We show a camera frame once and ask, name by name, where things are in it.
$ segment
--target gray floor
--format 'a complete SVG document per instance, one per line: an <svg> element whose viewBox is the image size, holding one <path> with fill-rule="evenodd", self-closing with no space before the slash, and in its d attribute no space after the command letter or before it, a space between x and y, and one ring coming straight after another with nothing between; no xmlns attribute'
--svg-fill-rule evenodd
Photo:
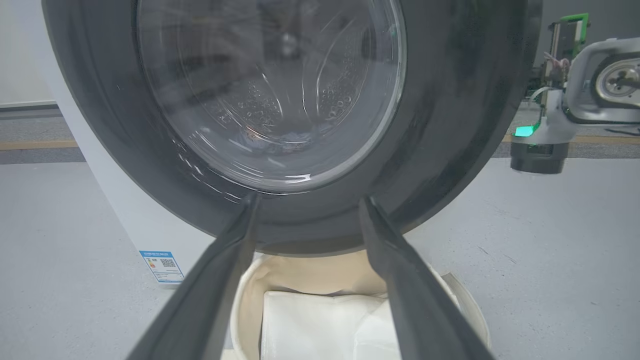
<svg viewBox="0 0 640 360"><path fill-rule="evenodd" d="M493 159L407 237L478 301L499 359L637 359L640 160ZM85 163L0 166L1 359L121 359L170 296Z"/></svg>
<svg viewBox="0 0 640 360"><path fill-rule="evenodd" d="M122 359L170 296L86 163L0 166L0 359Z"/></svg>

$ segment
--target front-loading washing machine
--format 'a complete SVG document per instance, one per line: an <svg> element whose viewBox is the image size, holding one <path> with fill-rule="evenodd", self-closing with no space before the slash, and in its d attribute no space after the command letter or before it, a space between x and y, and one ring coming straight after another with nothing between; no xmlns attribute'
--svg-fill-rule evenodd
<svg viewBox="0 0 640 360"><path fill-rule="evenodd" d="M327 256L365 247L363 214L400 238L432 217L502 140L541 13L526 0L14 5L131 240L166 258L150 267L159 282L182 282L238 224L251 251Z"/></svg>

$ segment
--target green light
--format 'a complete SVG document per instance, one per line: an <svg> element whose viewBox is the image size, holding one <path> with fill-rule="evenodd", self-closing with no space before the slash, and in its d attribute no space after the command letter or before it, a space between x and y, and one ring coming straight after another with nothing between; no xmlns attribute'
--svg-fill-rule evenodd
<svg viewBox="0 0 640 360"><path fill-rule="evenodd" d="M516 132L513 135L521 138L526 138L527 136L533 135L533 132L535 130L536 126L519 126L516 127Z"/></svg>

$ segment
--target white towel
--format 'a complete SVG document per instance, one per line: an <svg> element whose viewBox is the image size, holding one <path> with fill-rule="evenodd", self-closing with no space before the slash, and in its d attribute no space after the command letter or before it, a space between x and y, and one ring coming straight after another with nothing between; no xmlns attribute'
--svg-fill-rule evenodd
<svg viewBox="0 0 640 360"><path fill-rule="evenodd" d="M375 347L371 342L377 341L370 335L369 327L379 327L384 316L376 315L364 323L363 320L384 301L366 295L326 297L267 291L262 313L260 358L354 360L355 354L368 354L372 346ZM364 329L360 329L362 324L366 324ZM360 339L357 346L355 338L358 331Z"/></svg>

